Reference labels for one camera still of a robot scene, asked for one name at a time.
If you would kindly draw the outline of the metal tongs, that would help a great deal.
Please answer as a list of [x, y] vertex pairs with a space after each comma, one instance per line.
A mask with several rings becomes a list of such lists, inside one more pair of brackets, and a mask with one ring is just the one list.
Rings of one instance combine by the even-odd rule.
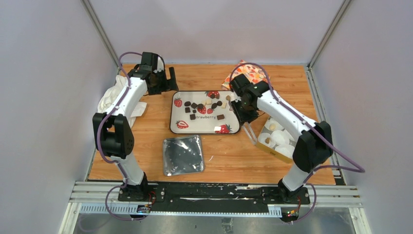
[[248, 136], [248, 138], [250, 139], [251, 143], [253, 145], [256, 145], [258, 142], [258, 139], [254, 133], [254, 130], [252, 129], [250, 123], [246, 122], [243, 124], [242, 128], [244, 129], [246, 135]]

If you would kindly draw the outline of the strawberry print tray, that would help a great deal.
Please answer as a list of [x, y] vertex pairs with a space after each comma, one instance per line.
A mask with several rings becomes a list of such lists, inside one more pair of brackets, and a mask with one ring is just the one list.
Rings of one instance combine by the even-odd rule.
[[[231, 100], [226, 100], [226, 96], [231, 96]], [[226, 102], [226, 108], [222, 109], [217, 106], [215, 109], [211, 105], [204, 105], [203, 109], [193, 109], [191, 106], [189, 113], [185, 113], [184, 103], [190, 101], [191, 103], [202, 104], [203, 100], [211, 99], [212, 104], [221, 101]], [[171, 114], [169, 129], [175, 134], [236, 134], [240, 131], [240, 124], [231, 107], [231, 101], [236, 100], [235, 94], [231, 91], [178, 91], [172, 96]], [[190, 120], [190, 115], [195, 114], [196, 119]], [[224, 115], [225, 118], [217, 120], [217, 115]], [[220, 126], [219, 132], [214, 131], [214, 127]]]

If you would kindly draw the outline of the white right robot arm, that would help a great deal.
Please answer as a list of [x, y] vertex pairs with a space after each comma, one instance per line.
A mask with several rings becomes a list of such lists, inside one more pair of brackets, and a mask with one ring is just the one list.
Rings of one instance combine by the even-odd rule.
[[245, 75], [238, 75], [230, 82], [230, 89], [240, 98], [232, 101], [231, 107], [241, 125], [251, 123], [258, 118], [258, 111], [262, 111], [284, 127], [296, 142], [292, 167], [280, 180], [278, 190], [280, 201], [293, 202], [310, 173], [332, 155], [331, 126], [298, 112], [265, 81], [254, 84]]

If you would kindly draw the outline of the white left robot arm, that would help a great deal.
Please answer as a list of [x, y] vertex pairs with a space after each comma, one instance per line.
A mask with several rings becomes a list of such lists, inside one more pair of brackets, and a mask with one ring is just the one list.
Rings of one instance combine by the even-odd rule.
[[95, 113], [92, 121], [95, 146], [106, 163], [119, 169], [123, 177], [121, 190], [130, 192], [137, 201], [144, 201], [149, 196], [148, 180], [132, 153], [134, 136], [129, 119], [145, 94], [151, 96], [177, 91], [178, 85], [174, 69], [170, 68], [168, 77], [160, 55], [142, 52], [139, 56], [141, 61], [124, 73], [126, 83], [114, 103], [104, 112]]

